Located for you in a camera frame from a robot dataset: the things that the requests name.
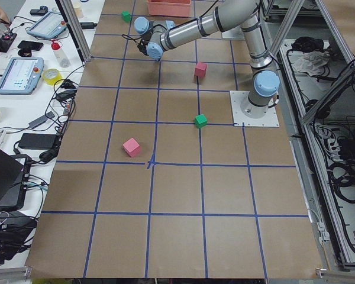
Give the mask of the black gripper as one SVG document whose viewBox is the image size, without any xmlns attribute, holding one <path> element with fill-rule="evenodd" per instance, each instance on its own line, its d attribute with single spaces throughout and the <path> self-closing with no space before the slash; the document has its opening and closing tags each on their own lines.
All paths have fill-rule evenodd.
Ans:
<svg viewBox="0 0 355 284">
<path fill-rule="evenodd" d="M 144 41 L 141 41 L 137 44 L 138 50 L 143 53 L 143 54 L 148 54 L 147 52 L 147 43 Z"/>
</svg>

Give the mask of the pink cube near arm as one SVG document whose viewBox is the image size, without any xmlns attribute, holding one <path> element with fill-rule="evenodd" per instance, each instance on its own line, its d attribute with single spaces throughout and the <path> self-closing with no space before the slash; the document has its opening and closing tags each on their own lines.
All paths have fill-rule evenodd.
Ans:
<svg viewBox="0 0 355 284">
<path fill-rule="evenodd" d="M 194 70 L 194 76 L 203 78 L 206 75 L 208 65 L 205 62 L 197 62 Z"/>
</svg>

